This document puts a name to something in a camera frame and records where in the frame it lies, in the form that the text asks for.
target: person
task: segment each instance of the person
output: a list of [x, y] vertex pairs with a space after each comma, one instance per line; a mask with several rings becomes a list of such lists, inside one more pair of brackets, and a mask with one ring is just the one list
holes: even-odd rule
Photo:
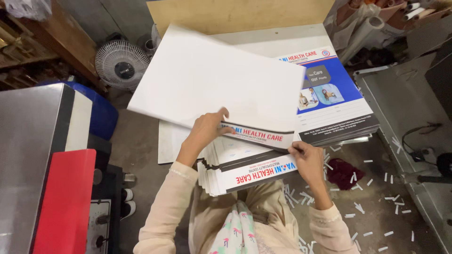
[[[218, 128], [224, 117], [229, 117], [226, 108], [195, 121], [140, 229], [134, 254], [176, 253], [175, 230], [190, 205], [192, 192], [190, 253], [301, 253], [298, 223], [284, 198], [282, 180], [246, 189], [244, 202], [237, 199], [236, 192], [210, 197], [197, 185], [198, 173], [191, 166], [201, 150], [218, 136], [234, 131], [230, 127]], [[288, 151], [315, 199], [314, 207], [309, 207], [309, 225], [321, 252], [358, 254], [328, 195], [323, 179], [323, 149], [298, 141]]]
[[317, 98], [317, 95], [314, 93], [314, 88], [309, 88], [309, 91], [311, 92], [311, 100], [313, 103], [317, 103], [319, 99]]

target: white paper sheet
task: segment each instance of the white paper sheet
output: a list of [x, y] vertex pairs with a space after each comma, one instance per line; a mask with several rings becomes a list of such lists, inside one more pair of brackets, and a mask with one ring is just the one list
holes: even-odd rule
[[289, 132], [305, 70], [170, 25], [128, 109], [192, 127], [224, 106], [228, 122]]

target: concrete floor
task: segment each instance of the concrete floor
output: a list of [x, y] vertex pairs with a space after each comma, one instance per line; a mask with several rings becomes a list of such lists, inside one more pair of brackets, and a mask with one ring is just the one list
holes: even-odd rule
[[[119, 121], [111, 139], [113, 150], [110, 164], [120, 166], [124, 172], [135, 174], [137, 181], [130, 187], [134, 193], [137, 204], [135, 214], [121, 221], [120, 249], [123, 254], [132, 253], [138, 241], [138, 231], [144, 225], [151, 204], [163, 183], [169, 165], [157, 164], [158, 152], [158, 120], [127, 111], [128, 93], [112, 93], [110, 99], [119, 109]], [[385, 172], [396, 176], [396, 169], [385, 152], [381, 140], [374, 136], [369, 142], [344, 145], [339, 151], [333, 152], [327, 148], [331, 158], [341, 158], [366, 173], [358, 183], [359, 189], [351, 191], [331, 192], [331, 197], [341, 214], [355, 213], [356, 216], [344, 219], [350, 235], [358, 232], [356, 239], [361, 246], [362, 254], [375, 254], [381, 247], [389, 249], [382, 253], [391, 254], [436, 254], [441, 253], [434, 233], [426, 225], [417, 211], [404, 184], [395, 177], [394, 184], [384, 182]], [[373, 179], [370, 186], [367, 182]], [[305, 189], [306, 183], [299, 177], [285, 179], [290, 189], [295, 188], [294, 196]], [[395, 205], [384, 197], [400, 197], [405, 201], [404, 207], [399, 207], [399, 214], [395, 214]], [[362, 205], [365, 214], [359, 212], [353, 202]], [[410, 209], [411, 213], [402, 214], [402, 210]], [[301, 204], [292, 209], [299, 224], [300, 236], [306, 241], [314, 240], [309, 229], [308, 207]], [[177, 253], [188, 252], [188, 212], [186, 212], [176, 230]], [[414, 242], [411, 242], [411, 231], [414, 231]], [[364, 237], [363, 234], [372, 231], [373, 234]], [[394, 231], [394, 234], [385, 237], [384, 233]], [[314, 244], [314, 253], [320, 253], [319, 246]]]

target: machine knob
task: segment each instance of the machine knob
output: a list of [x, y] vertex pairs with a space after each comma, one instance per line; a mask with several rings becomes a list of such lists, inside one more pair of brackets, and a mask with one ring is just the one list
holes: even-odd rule
[[104, 244], [105, 241], [106, 241], [106, 239], [105, 239], [103, 236], [100, 235], [100, 236], [96, 239], [96, 248], [102, 247], [102, 245]]
[[96, 218], [96, 224], [101, 225], [101, 224], [107, 224], [110, 222], [110, 216], [109, 215], [101, 215], [99, 217]]

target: black strip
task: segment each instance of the black strip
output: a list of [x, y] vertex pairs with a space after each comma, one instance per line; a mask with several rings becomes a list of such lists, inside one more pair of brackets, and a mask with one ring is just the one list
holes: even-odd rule
[[289, 153], [281, 153], [278, 151], [268, 151], [268, 152], [264, 152], [258, 155], [254, 155], [254, 156], [250, 156], [250, 157], [245, 157], [243, 159], [240, 160], [233, 160], [230, 162], [226, 162], [220, 165], [220, 170], [222, 172], [231, 170], [231, 169], [237, 169], [240, 167], [244, 167], [247, 165], [251, 165], [251, 164], [255, 164], [255, 163], [259, 163], [262, 161], [266, 161], [266, 160], [270, 160], [270, 159], [274, 159], [274, 158], [278, 158], [284, 155], [288, 155]]
[[234, 188], [227, 189], [226, 193], [231, 193], [233, 191], [246, 189], [246, 188], [253, 187], [253, 186], [256, 186], [256, 185], [259, 185], [259, 184], [268, 183], [268, 182], [271, 182], [271, 181], [274, 181], [274, 180], [282, 179], [282, 178], [293, 176], [293, 175], [297, 175], [297, 174], [299, 174], [298, 170], [294, 170], [294, 171], [287, 172], [287, 173], [284, 173], [284, 174], [275, 175], [275, 176], [272, 176], [272, 177], [269, 177], [269, 178], [266, 178], [266, 179], [262, 179], [262, 180], [259, 180], [259, 181], [256, 181], [256, 182], [247, 183], [247, 184], [244, 184], [244, 185], [241, 185], [241, 186], [237, 186], [237, 187], [234, 187]]
[[271, 133], [277, 133], [277, 134], [293, 134], [293, 133], [295, 133], [294, 131], [292, 131], [292, 132], [274, 132], [274, 131], [259, 129], [259, 128], [250, 127], [250, 126], [246, 126], [246, 125], [236, 124], [236, 123], [233, 123], [233, 122], [226, 122], [226, 121], [222, 121], [222, 122], [223, 123], [237, 125], [237, 126], [242, 126], [242, 127], [245, 127], [245, 128], [255, 129], [255, 130], [263, 131], [263, 132], [271, 132]]
[[[345, 125], [347, 125], [346, 122], [353, 121], [353, 120], [358, 122], [361, 118], [366, 118], [366, 119], [364, 122], [357, 123], [356, 126], [354, 126], [354, 127], [348, 127], [346, 129], [343, 128], [342, 130], [339, 130], [339, 128], [341, 128], [341, 127], [335, 127], [336, 125], [345, 126]], [[379, 124], [380, 124], [380, 122], [378, 121], [377, 117], [373, 113], [371, 113], [368, 115], [364, 115], [364, 116], [352, 118], [349, 120], [336, 122], [336, 123], [333, 123], [330, 125], [322, 126], [322, 127], [316, 128], [316, 129], [311, 129], [306, 132], [300, 132], [300, 133], [298, 133], [298, 135], [300, 135], [301, 140], [303, 140], [304, 142], [306, 142], [308, 144], [315, 144], [315, 143], [321, 143], [325, 140], [334, 139], [339, 136], [345, 136], [345, 135], [353, 133], [353, 132], [358, 132], [360, 130], [374, 127]], [[323, 129], [328, 129], [328, 131], [327, 131], [328, 134], [325, 134], [325, 132], [319, 133]]]
[[225, 137], [233, 138], [233, 139], [240, 140], [240, 141], [243, 141], [243, 142], [246, 142], [246, 143], [250, 143], [250, 144], [253, 144], [253, 145], [258, 145], [258, 146], [262, 146], [262, 147], [265, 147], [265, 148], [273, 149], [273, 150], [276, 150], [276, 151], [279, 151], [279, 152], [287, 152], [287, 148], [284, 149], [284, 148], [279, 148], [279, 147], [275, 147], [275, 146], [264, 145], [264, 144], [261, 144], [261, 143], [257, 143], [257, 142], [254, 142], [254, 141], [251, 141], [251, 140], [247, 140], [247, 139], [241, 139], [241, 138], [234, 137], [234, 136], [225, 136]]
[[39, 206], [38, 212], [36, 214], [33, 236], [30, 242], [30, 254], [33, 253], [34, 241], [39, 224], [39, 216], [41, 215], [42, 201], [44, 200], [47, 178], [49, 175], [50, 164], [52, 162], [52, 155], [55, 152], [64, 152], [64, 150], [66, 149], [66, 140], [67, 134], [69, 132], [69, 124], [71, 122], [72, 107], [74, 106], [74, 97], [75, 91], [68, 85], [64, 85], [61, 92], [60, 107], [58, 109], [58, 115], [56, 118], [55, 130], [53, 131], [52, 145], [50, 146], [49, 159], [47, 161], [47, 169], [42, 184], [41, 197], [39, 199]]

